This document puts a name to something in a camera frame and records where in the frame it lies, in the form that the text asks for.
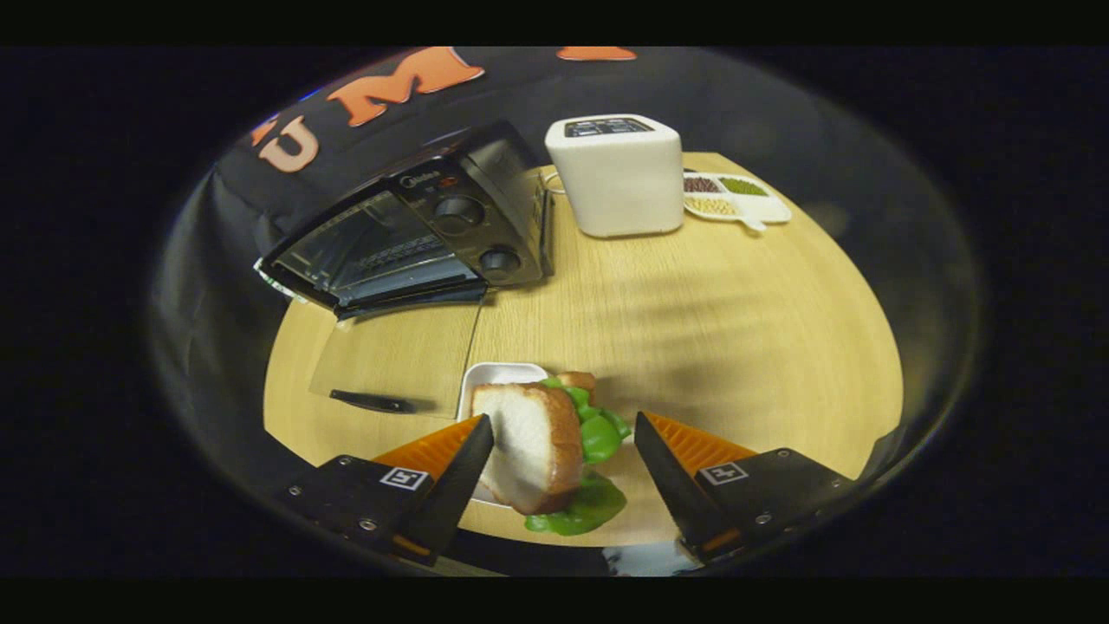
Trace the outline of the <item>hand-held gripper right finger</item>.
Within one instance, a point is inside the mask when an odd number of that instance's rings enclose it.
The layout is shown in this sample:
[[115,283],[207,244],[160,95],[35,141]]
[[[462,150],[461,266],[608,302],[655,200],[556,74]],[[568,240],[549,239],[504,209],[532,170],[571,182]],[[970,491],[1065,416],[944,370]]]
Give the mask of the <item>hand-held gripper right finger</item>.
[[637,415],[634,444],[682,544],[702,563],[792,536],[855,489],[797,450],[754,452],[662,415]]

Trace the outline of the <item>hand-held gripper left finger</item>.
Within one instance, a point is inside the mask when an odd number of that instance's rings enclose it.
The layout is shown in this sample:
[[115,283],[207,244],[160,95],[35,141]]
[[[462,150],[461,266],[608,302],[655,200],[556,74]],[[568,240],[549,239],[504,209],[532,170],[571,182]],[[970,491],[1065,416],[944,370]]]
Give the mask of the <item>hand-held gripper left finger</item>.
[[377,556],[431,566],[451,544],[494,447],[487,415],[373,459],[339,456],[282,487],[282,505]]

